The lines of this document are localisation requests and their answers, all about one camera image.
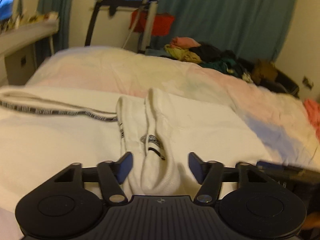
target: desk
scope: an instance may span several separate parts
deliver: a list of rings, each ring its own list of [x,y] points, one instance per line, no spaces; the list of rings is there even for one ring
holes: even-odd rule
[[[51,54],[54,54],[52,35],[59,30],[59,20],[44,21],[21,26],[0,34],[0,86],[6,84],[7,74],[4,58],[23,47],[49,37]]]

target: wall outlet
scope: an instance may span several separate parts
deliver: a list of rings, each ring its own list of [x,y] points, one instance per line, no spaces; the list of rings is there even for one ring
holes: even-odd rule
[[[315,84],[306,76],[303,77],[302,84],[309,90],[312,90],[313,87],[315,86]]]

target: teal curtain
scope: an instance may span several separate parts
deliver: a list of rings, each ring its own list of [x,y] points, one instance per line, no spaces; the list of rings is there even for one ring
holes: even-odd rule
[[[72,0],[39,0],[38,12],[45,14],[51,11],[59,13],[60,28],[54,35],[55,52],[69,47],[69,22]],[[37,63],[40,65],[46,57],[50,56],[50,48],[46,39],[36,44]]]
[[[154,39],[157,49],[175,37],[191,37],[247,60],[275,60],[287,35],[295,0],[160,0],[160,13],[176,17],[169,35]]]

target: yellow clothing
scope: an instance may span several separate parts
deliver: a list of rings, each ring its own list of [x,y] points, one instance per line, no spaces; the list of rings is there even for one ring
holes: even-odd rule
[[[191,52],[188,49],[182,49],[180,47],[171,48],[170,44],[167,44],[164,46],[164,50],[179,61],[192,62],[196,64],[202,62],[196,53]]]

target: person's skin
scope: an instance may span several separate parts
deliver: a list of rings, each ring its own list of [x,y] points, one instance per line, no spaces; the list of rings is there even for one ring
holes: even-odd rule
[[[310,230],[313,228],[320,228],[320,212],[309,214],[302,226],[302,230]]]

